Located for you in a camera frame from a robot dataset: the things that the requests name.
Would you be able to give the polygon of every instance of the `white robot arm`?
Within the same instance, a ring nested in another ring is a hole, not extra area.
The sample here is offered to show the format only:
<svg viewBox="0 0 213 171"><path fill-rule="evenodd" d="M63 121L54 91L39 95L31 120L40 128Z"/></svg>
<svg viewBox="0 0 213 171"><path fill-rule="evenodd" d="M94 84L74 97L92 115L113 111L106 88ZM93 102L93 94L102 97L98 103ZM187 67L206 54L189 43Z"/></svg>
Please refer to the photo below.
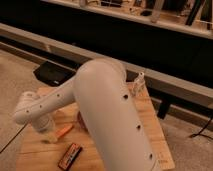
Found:
<svg viewBox="0 0 213 171"><path fill-rule="evenodd" d="M114 59L95 59L49 95L26 92L14 112L19 124L48 127L49 112L76 103L109 171L160 171L130 92L126 71Z"/></svg>

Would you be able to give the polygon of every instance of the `cable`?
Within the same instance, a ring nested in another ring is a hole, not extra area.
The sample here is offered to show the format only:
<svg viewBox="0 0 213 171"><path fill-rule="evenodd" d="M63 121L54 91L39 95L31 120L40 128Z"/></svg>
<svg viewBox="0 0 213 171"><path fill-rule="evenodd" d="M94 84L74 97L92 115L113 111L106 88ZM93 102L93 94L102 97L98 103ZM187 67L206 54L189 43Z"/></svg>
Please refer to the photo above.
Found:
<svg viewBox="0 0 213 171"><path fill-rule="evenodd" d="M15 138L24 130L24 128L27 126L27 124L25 124L17 133L16 135L4 146L4 148L0 151L0 154L2 152L4 152L4 150L13 142L13 140L15 140Z"/></svg>
<svg viewBox="0 0 213 171"><path fill-rule="evenodd" d="M212 120L213 120L213 114L211 115L211 117L210 117L209 121L206 123L206 125L204 125L204 127L198 133L192 134L189 137L190 138L194 138L196 136L203 136L203 137L206 137L206 138L209 138L209 139L213 140L213 137L210 137L208 135L202 134L202 132L209 126L209 124L211 123Z"/></svg>

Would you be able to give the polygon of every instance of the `wooden board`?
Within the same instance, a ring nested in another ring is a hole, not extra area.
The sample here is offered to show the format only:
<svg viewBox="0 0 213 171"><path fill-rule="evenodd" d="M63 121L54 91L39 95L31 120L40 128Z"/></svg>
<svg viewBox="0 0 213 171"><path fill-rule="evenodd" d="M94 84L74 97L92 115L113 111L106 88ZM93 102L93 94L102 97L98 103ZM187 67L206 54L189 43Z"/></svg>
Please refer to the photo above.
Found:
<svg viewBox="0 0 213 171"><path fill-rule="evenodd" d="M45 95L51 90L52 88L40 88L38 93ZM146 88L134 101L162 170L174 168L172 156ZM93 140L77 122L77 113L76 103L54 112L56 129L63 128L69 123L74 125L74 128L55 144L44 143L42 141L44 137L37 134L28 125L17 160L17 171L59 171L57 164L72 142L76 142L83 147L83 151L71 167L72 171L105 170Z"/></svg>

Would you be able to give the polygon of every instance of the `orange object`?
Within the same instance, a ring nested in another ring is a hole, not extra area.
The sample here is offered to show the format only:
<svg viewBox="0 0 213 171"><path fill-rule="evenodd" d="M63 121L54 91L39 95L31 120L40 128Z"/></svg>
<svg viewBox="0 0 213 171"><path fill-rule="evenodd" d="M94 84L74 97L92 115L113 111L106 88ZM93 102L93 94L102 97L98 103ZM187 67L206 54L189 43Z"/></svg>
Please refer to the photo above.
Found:
<svg viewBox="0 0 213 171"><path fill-rule="evenodd" d="M65 126L64 128L60 129L56 132L57 139L63 137L66 133L68 133L73 128L73 124Z"/></svg>
<svg viewBox="0 0 213 171"><path fill-rule="evenodd" d="M64 170L68 171L73 162L75 161L78 154L81 152L82 147L76 143L72 143L71 146L68 148L64 156L58 163L58 166Z"/></svg>

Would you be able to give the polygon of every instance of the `floor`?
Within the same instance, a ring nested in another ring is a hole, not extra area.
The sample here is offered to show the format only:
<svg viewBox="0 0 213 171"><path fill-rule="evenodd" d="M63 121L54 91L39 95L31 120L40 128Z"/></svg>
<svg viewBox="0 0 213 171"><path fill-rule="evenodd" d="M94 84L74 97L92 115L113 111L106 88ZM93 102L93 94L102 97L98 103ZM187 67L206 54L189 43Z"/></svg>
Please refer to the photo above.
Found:
<svg viewBox="0 0 213 171"><path fill-rule="evenodd" d="M22 128L14 124L11 114L21 92L46 86L36 80L33 71L37 64L0 50L0 151ZM189 111L171 109L164 120L160 120L170 147L176 168L174 171L212 171L213 141L204 137L188 136L200 130L207 118ZM205 134L212 136L212 129ZM21 147L23 133L0 153L0 171L14 171Z"/></svg>

